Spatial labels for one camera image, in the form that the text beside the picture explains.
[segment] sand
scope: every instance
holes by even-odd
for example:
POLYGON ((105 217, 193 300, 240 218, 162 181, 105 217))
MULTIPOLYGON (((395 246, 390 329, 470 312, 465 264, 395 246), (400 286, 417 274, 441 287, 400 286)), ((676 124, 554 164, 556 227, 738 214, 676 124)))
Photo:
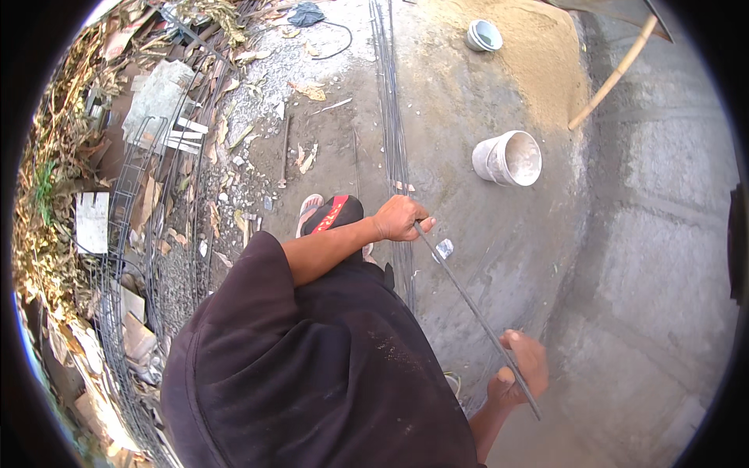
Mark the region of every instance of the sand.
POLYGON ((419 5, 433 20, 461 31, 474 19, 485 19, 500 30, 504 44, 494 59, 515 79, 540 127, 566 129, 585 106, 588 81, 566 11, 533 0, 431 0, 419 5))

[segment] white bucket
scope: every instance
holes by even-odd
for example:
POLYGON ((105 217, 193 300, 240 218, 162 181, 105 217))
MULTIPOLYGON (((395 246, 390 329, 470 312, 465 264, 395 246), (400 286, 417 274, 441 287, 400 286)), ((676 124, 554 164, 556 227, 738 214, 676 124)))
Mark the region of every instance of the white bucket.
POLYGON ((502 46, 502 35, 489 21, 475 19, 468 25, 465 42, 471 50, 495 52, 502 46))
POLYGON ((471 160, 479 177, 503 186, 529 186, 541 174, 541 148, 522 130, 478 143, 471 160))

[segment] concrete wall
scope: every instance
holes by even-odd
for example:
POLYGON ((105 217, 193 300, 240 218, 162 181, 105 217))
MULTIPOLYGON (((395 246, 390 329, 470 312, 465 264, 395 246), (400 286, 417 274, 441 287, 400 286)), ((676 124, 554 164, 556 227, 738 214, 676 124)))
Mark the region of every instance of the concrete wall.
MULTIPOLYGON (((639 28, 580 20, 598 89, 639 28)), ((706 70, 668 24, 677 44, 651 38, 589 122, 587 233, 542 338, 547 420, 513 414, 489 466, 667 467, 723 375, 736 159, 706 70)))

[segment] right hand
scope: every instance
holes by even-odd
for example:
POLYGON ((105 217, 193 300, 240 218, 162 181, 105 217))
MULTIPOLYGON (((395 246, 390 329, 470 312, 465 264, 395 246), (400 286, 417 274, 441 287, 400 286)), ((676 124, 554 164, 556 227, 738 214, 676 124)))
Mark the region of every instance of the right hand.
POLYGON ((413 224, 418 219, 424 232, 429 232, 437 222, 423 206, 405 195, 393 195, 372 217, 380 240, 395 241, 415 240, 419 233, 413 224))
MULTIPOLYGON (((549 387, 549 367, 546 363, 546 348, 537 340, 513 329, 500 336, 502 346, 515 352, 518 369, 528 384, 530 394, 538 398, 549 387)), ((527 403, 523 390, 509 367, 497 372, 487 386, 490 400, 500 407, 527 403)))

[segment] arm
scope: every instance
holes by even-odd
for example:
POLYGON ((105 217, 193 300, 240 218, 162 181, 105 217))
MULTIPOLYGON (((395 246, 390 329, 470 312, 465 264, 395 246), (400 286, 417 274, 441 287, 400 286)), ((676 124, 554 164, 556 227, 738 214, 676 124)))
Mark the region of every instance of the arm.
MULTIPOLYGON (((515 352, 520 373, 528 383, 533 397, 537 398, 549 385, 546 350, 538 341, 511 329, 500 336, 500 342, 515 352)), ((486 457, 502 424, 513 408, 522 403, 527 403, 527 399, 520 386, 515 383, 515 375, 508 367, 501 368, 489 380, 486 403, 468 422, 476 442, 479 463, 486 463, 486 457)))
POLYGON ((436 222, 420 204, 407 196, 394 195, 374 216, 283 243, 294 287, 320 278, 370 242, 416 239, 419 234, 413 223, 417 219, 423 220, 420 224, 424 232, 436 222))

